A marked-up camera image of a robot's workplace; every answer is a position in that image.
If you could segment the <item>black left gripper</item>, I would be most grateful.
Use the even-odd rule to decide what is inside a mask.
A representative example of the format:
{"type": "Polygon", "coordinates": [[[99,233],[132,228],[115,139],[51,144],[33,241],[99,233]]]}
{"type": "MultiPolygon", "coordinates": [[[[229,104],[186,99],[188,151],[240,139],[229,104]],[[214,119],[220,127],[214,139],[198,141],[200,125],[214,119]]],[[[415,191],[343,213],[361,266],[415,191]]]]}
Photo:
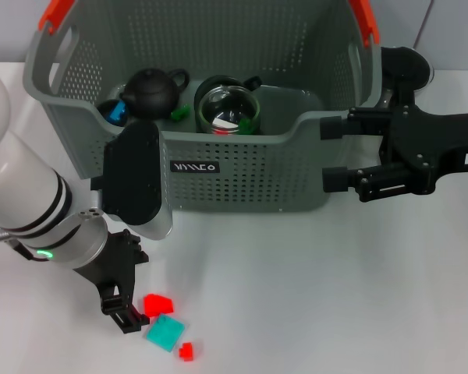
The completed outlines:
{"type": "Polygon", "coordinates": [[[132,304],[123,305],[123,301],[133,300],[136,266],[148,262],[140,237],[125,229],[109,233],[95,259],[74,270],[97,287],[102,313],[111,316],[123,333],[139,332],[150,323],[150,318],[132,304]]]}

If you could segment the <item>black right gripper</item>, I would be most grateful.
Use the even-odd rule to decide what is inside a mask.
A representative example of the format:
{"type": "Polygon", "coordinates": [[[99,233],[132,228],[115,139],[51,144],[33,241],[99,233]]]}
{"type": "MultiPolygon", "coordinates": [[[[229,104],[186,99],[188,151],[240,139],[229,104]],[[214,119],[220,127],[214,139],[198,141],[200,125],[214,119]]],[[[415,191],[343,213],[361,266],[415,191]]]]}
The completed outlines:
{"type": "Polygon", "coordinates": [[[327,117],[320,122],[321,140],[383,136],[388,128],[390,146],[401,164],[323,168],[324,192],[353,188],[363,203],[407,193],[431,194],[441,177],[468,172],[468,114],[433,115],[416,105],[393,112],[350,108],[344,118],[327,117]]]}

